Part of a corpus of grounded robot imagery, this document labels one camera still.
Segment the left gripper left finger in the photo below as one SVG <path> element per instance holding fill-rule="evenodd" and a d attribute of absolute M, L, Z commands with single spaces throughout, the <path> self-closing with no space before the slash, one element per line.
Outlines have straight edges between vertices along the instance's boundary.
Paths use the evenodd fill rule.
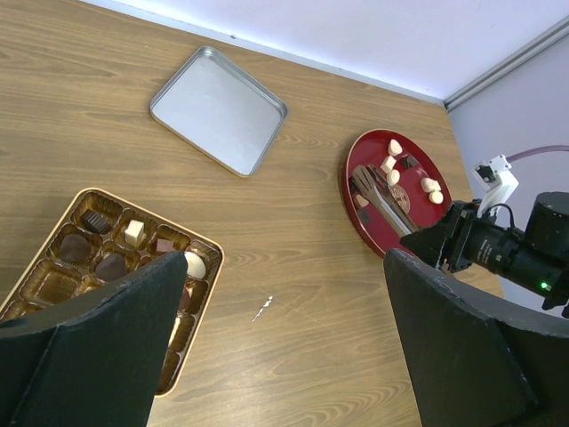
<path fill-rule="evenodd" d="M 182 252 L 1 325 L 3 426 L 144 426 L 188 264 Z"/>

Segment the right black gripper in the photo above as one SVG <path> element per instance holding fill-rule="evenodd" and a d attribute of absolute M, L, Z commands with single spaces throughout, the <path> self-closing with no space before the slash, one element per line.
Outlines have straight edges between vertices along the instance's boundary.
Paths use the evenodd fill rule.
<path fill-rule="evenodd" d="M 499 203 L 478 217 L 481 202 L 454 200 L 435 224 L 401 237 L 399 244 L 437 270 L 459 272 L 469 268 L 473 261 L 466 257 L 466 249 L 475 226 L 481 225 L 483 230 L 476 233 L 484 234 L 495 226 L 499 209 L 503 207 L 511 214 L 509 205 Z"/>

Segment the brown metal tongs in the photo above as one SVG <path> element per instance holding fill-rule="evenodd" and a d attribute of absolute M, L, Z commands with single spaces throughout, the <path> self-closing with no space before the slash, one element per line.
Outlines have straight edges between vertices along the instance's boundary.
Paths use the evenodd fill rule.
<path fill-rule="evenodd" d="M 367 167 L 357 166 L 351 174 L 360 194 L 376 207 L 399 237 L 420 229 L 398 204 L 385 181 L 378 183 Z"/>

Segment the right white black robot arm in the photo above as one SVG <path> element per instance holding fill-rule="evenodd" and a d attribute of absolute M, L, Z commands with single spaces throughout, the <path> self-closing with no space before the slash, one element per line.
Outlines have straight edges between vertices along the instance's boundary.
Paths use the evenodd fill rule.
<path fill-rule="evenodd" d="M 509 205 L 455 200 L 434 225 L 400 238 L 400 244 L 435 269 L 456 273 L 476 264 L 543 298 L 541 308 L 561 307 L 568 317 L 568 194 L 542 192 L 526 229 Z"/>

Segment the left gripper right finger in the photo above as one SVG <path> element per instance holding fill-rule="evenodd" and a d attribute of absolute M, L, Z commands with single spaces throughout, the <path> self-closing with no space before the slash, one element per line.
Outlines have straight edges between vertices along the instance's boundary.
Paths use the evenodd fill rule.
<path fill-rule="evenodd" d="M 566 426 L 568 322 L 384 258 L 397 331 L 425 426 Z"/>

